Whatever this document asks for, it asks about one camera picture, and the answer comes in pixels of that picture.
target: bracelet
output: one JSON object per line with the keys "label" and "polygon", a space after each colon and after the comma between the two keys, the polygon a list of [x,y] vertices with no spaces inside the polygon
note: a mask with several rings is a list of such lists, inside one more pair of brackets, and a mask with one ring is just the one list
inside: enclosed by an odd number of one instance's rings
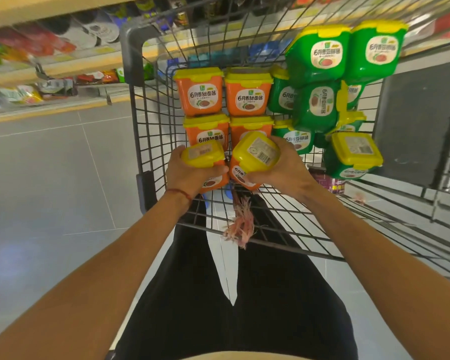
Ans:
{"label": "bracelet", "polygon": [[183,194],[186,199],[188,199],[188,205],[190,206],[192,204],[192,197],[190,197],[190,194],[186,193],[185,191],[178,189],[178,188],[168,188],[165,192],[178,192]]}

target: orange container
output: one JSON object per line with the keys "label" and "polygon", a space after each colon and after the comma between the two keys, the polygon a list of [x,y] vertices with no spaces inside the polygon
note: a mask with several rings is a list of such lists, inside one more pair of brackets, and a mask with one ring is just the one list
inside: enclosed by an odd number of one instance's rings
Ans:
{"label": "orange container", "polygon": [[228,150],[228,124],[230,119],[226,114],[211,114],[209,116],[185,116],[183,127],[186,130],[190,145],[215,140],[224,151]]}
{"label": "orange container", "polygon": [[223,72],[216,66],[175,72],[173,79],[186,116],[214,114],[222,110],[222,77]]}
{"label": "orange container", "polygon": [[254,191],[262,182],[246,182],[247,173],[271,169],[280,158],[280,149],[261,131],[246,134],[232,152],[228,175],[245,188]]}
{"label": "orange container", "polygon": [[232,117],[230,120],[232,149],[251,131],[258,131],[269,137],[272,134],[273,126],[274,120],[270,116]]}
{"label": "orange container", "polygon": [[[225,154],[222,145],[215,141],[202,142],[186,148],[181,159],[189,166],[195,168],[209,168],[225,165]],[[200,189],[200,193],[216,190],[225,186],[229,181],[228,174],[208,178]]]}
{"label": "orange container", "polygon": [[225,87],[230,116],[263,115],[273,83],[268,68],[228,67]]}

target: barcode sticker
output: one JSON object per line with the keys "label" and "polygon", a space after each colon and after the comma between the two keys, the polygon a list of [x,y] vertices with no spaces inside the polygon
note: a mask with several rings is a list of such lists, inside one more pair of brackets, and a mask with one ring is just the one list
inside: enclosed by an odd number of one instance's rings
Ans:
{"label": "barcode sticker", "polygon": [[367,138],[362,136],[346,136],[345,143],[352,154],[373,155],[373,149]]}
{"label": "barcode sticker", "polygon": [[204,154],[207,154],[213,150],[212,144],[204,144],[204,145],[196,145],[192,146],[188,150],[188,158],[189,159],[195,159],[198,157],[203,156]]}
{"label": "barcode sticker", "polygon": [[246,151],[267,166],[270,166],[278,155],[278,151],[261,138],[256,138]]}

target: person's leg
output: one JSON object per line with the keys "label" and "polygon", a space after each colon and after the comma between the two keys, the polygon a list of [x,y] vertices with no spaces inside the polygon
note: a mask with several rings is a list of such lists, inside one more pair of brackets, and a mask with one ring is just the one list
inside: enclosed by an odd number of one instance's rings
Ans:
{"label": "person's leg", "polygon": [[[205,213],[197,201],[190,211]],[[195,214],[181,222],[193,223]],[[196,224],[205,226],[205,217]],[[220,284],[206,232],[178,224],[174,241],[120,338],[114,360],[183,359],[229,346],[232,307]]]}
{"label": "person's leg", "polygon": [[[266,207],[256,195],[253,205]],[[269,210],[252,212],[259,224],[283,229]],[[270,242],[299,247],[289,235],[265,229],[256,235],[263,233]],[[358,358],[350,316],[308,256],[248,243],[238,254],[237,292],[237,350]]]}

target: person's right hand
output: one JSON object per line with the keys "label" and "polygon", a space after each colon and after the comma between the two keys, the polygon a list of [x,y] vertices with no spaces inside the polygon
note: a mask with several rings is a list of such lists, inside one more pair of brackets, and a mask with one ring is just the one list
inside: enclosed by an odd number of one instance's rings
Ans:
{"label": "person's right hand", "polygon": [[270,170],[246,174],[244,176],[246,181],[270,184],[281,193],[294,198],[299,197],[303,190],[318,184],[292,143],[277,136],[270,136],[270,140],[280,149],[280,159]]}

